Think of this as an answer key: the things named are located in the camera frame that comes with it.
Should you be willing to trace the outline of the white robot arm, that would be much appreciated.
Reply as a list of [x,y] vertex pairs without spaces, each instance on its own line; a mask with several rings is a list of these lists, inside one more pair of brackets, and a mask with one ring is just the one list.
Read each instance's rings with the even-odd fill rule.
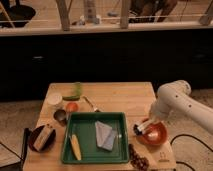
[[190,93],[191,86],[185,80],[161,85],[150,108],[151,122],[165,120],[172,110],[178,110],[213,135],[213,109],[192,99]]

